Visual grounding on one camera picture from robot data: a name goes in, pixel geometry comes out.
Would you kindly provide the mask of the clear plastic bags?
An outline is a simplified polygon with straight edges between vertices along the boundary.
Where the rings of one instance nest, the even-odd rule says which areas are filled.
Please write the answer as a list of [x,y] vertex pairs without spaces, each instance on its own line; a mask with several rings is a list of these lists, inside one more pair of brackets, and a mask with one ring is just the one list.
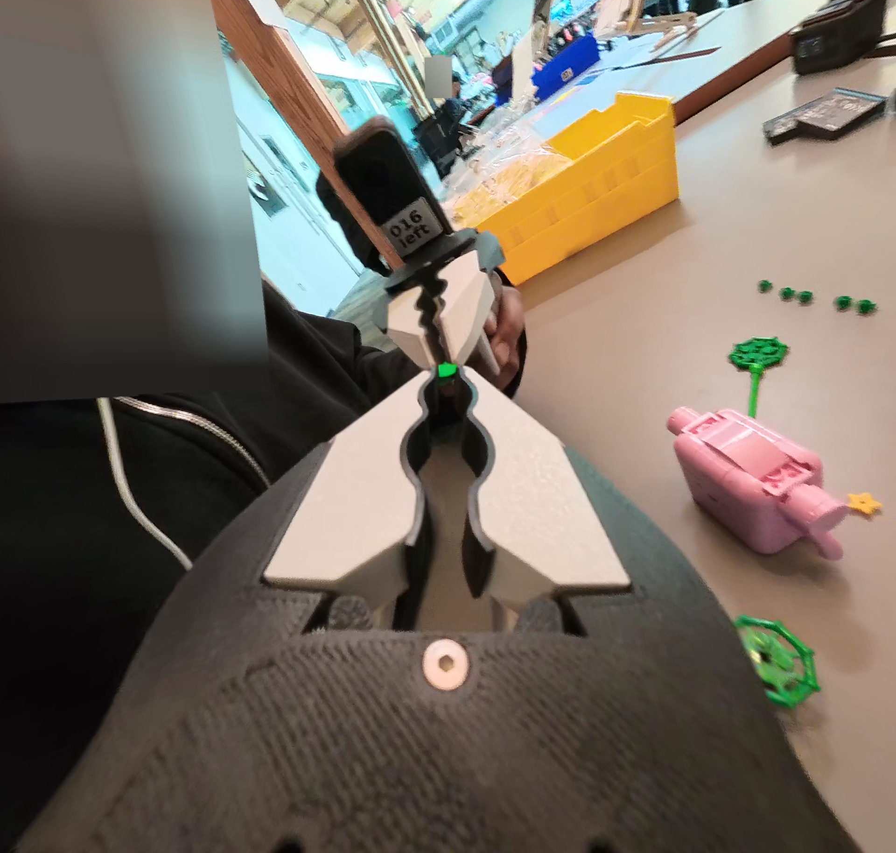
[[574,160],[524,120],[497,125],[474,137],[442,183],[441,202],[453,227],[475,227]]

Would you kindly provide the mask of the green toy web wheel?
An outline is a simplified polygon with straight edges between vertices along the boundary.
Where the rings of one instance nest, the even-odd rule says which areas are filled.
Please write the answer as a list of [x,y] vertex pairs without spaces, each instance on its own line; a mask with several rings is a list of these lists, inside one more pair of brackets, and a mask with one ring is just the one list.
[[733,626],[771,703],[793,711],[821,691],[812,648],[783,623],[742,614]]

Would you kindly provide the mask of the yellow storage bin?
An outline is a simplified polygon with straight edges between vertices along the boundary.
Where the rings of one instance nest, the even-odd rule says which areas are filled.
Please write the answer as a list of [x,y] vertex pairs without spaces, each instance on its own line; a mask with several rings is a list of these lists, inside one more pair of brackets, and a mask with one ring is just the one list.
[[547,140],[572,166],[475,227],[500,242],[521,283],[679,197],[673,101],[618,93]]

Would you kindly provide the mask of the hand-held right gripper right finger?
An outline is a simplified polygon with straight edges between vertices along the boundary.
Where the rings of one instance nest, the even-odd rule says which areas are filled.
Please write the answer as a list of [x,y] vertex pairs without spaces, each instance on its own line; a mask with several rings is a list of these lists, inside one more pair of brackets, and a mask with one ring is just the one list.
[[461,368],[456,397],[467,494],[462,567],[489,604],[495,631],[511,631],[531,602],[625,594],[631,579],[553,433],[480,374]]

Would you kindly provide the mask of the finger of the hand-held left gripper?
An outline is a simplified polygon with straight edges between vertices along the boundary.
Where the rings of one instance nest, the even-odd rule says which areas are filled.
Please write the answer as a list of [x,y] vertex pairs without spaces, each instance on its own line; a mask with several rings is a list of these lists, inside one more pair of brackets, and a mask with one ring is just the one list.
[[492,282],[478,254],[462,254],[436,274],[442,288],[436,297],[435,326],[447,360],[465,365],[492,311]]
[[385,333],[416,366],[432,370],[438,362],[420,309],[423,293],[423,287],[417,285],[388,296]]

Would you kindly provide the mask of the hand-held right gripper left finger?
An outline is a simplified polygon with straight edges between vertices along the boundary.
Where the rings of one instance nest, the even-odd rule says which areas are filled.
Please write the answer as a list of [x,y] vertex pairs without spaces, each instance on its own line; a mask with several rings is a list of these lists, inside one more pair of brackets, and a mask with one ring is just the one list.
[[433,554],[420,470],[431,454],[436,369],[418,374],[326,446],[263,579],[357,597],[375,623],[416,628]]

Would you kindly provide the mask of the pink toy watering can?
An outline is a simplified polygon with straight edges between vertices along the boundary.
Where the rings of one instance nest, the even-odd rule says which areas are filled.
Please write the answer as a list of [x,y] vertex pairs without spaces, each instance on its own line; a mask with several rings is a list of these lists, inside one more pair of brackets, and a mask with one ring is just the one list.
[[823,487],[820,456],[733,409],[676,409],[666,421],[694,502],[747,548],[778,555],[805,540],[844,556],[834,530],[848,507]]

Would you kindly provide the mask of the wooden beam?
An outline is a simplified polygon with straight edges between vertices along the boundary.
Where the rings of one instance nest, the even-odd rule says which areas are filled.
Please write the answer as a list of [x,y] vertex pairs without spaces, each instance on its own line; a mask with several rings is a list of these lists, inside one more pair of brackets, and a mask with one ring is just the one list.
[[348,128],[290,32],[265,26],[248,0],[210,2],[218,29],[290,128],[315,159],[329,159]]

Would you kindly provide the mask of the blue storage bin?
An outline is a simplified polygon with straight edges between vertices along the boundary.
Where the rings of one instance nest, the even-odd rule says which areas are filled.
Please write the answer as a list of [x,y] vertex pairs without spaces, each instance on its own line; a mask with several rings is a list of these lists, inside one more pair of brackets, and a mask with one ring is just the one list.
[[551,42],[547,62],[533,70],[532,85],[535,98],[544,101],[597,64],[600,59],[599,43],[591,30],[582,35],[567,38],[558,36]]

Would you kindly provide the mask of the person's black jacket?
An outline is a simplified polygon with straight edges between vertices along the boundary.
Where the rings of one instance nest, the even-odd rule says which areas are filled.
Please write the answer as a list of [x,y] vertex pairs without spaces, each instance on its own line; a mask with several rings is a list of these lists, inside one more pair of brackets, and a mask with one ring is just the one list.
[[2,406],[2,851],[322,851],[336,769],[302,737],[337,634],[325,595],[263,586],[370,404],[316,383],[116,399],[127,510],[94,399]]

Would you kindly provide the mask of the person's left forearm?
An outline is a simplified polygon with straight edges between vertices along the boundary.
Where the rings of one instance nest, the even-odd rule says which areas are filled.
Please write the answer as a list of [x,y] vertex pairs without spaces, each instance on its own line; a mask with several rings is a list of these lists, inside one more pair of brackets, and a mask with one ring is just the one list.
[[266,278],[262,289],[272,362],[316,397],[369,410],[421,373],[400,350],[365,345],[355,325],[297,310]]

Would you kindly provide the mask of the black box device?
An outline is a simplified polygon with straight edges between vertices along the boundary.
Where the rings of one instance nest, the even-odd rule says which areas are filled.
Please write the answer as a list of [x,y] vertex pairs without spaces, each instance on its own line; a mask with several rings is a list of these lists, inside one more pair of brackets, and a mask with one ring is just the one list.
[[872,51],[882,39],[888,0],[832,0],[790,31],[793,72],[837,70]]

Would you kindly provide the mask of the person's left hand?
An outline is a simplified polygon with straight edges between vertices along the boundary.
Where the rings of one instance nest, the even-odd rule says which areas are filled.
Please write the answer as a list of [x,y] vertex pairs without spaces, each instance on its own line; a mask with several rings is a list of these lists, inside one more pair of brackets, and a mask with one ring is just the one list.
[[497,312],[488,324],[492,354],[500,368],[495,386],[513,399],[521,385],[522,371],[528,352],[524,304],[515,287],[502,285],[497,294]]

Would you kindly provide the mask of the green toy flower stem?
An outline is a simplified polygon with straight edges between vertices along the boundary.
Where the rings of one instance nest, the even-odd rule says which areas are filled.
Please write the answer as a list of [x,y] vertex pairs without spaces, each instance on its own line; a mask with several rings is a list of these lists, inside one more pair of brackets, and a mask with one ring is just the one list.
[[790,347],[777,337],[752,337],[733,345],[728,353],[728,362],[739,372],[750,377],[746,415],[757,416],[760,387],[763,377],[773,367],[781,365]]

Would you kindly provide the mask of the flat black device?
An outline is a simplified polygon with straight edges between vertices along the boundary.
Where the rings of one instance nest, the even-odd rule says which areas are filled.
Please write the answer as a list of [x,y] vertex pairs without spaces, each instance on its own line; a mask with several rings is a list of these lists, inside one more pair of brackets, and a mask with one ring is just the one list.
[[767,120],[763,138],[770,146],[791,140],[836,141],[882,117],[890,97],[836,87],[801,106]]

